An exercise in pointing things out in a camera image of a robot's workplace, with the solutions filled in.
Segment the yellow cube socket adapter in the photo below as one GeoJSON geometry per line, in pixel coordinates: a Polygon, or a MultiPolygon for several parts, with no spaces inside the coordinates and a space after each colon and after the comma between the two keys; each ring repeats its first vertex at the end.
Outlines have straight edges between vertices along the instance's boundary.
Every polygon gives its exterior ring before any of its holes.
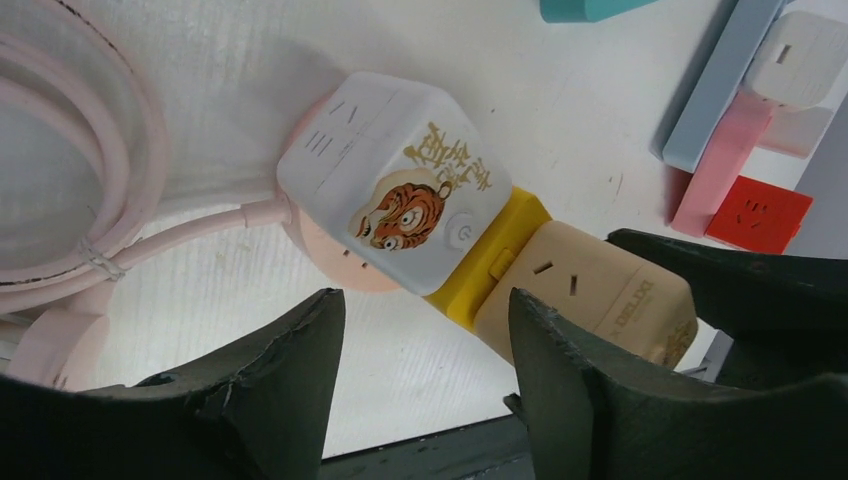
{"type": "Polygon", "coordinates": [[[534,194],[513,188],[503,210],[445,284],[424,300],[449,320],[474,332],[481,306],[535,232],[551,220],[534,194]]]}

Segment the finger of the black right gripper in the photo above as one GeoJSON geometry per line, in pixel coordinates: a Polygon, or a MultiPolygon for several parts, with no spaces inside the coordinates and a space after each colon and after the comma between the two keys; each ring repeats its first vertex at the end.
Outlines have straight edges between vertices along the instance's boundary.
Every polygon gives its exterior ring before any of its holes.
{"type": "Polygon", "coordinates": [[[686,280],[698,317],[732,338],[720,385],[751,390],[847,373],[847,263],[750,253],[619,229],[609,243],[686,280]]]}

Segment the red cube socket adapter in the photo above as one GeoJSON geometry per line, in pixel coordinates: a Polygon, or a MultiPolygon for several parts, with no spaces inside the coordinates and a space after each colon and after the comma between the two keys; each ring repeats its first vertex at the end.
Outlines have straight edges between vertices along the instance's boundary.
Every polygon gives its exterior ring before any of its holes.
{"type": "Polygon", "coordinates": [[[812,204],[812,197],[739,176],[706,236],[746,251],[781,255],[800,231],[812,204]]]}

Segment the pink triangular power socket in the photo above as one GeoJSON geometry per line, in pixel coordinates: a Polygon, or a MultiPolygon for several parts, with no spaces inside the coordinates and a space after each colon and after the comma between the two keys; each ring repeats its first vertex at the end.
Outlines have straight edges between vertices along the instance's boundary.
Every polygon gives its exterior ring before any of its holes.
{"type": "Polygon", "coordinates": [[[834,110],[821,106],[791,110],[739,91],[707,143],[671,219],[671,228],[693,237],[704,236],[755,149],[807,159],[834,114],[834,110]]]}

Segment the beige cube socket adapter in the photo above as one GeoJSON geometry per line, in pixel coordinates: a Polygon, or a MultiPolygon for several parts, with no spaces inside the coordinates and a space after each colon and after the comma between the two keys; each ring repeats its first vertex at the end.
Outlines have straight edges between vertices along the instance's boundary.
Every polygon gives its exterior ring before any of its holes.
{"type": "Polygon", "coordinates": [[[681,276],[559,221],[531,237],[478,310],[474,332],[513,360],[511,291],[523,289],[563,318],[649,362],[673,369],[698,331],[681,276]]]}

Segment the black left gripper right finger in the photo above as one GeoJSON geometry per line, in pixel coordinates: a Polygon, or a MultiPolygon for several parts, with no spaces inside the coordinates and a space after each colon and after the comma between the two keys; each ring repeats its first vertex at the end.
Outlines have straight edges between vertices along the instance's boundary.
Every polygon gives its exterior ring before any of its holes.
{"type": "Polygon", "coordinates": [[[512,291],[508,326],[539,479],[843,479],[847,378],[776,388],[653,364],[512,291]]]}

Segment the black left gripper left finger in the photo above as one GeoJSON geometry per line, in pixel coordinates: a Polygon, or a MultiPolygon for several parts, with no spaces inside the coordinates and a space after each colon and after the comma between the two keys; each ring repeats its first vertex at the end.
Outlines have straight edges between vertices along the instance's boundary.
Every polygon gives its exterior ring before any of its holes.
{"type": "Polygon", "coordinates": [[[314,479],[346,319],[323,289],[268,325],[137,385],[1,383],[5,479],[314,479]]]}

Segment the white tiger cube socket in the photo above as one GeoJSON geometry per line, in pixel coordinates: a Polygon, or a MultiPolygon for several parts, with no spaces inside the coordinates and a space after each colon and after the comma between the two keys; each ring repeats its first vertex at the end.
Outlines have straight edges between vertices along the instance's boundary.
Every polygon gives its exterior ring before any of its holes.
{"type": "Polygon", "coordinates": [[[513,185],[448,93],[372,72],[318,108],[277,180],[332,238],[418,296],[444,285],[513,185]]]}

